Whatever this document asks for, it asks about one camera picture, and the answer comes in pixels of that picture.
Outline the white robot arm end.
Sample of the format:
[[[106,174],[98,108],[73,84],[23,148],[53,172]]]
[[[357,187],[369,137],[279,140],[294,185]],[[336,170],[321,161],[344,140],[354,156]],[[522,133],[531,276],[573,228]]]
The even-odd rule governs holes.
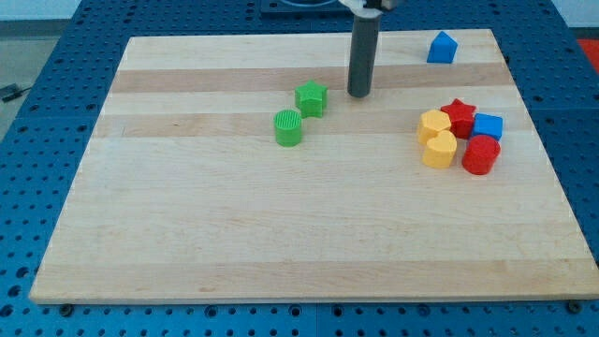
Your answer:
[[[362,19],[377,19],[403,3],[403,0],[339,0],[355,16]]]

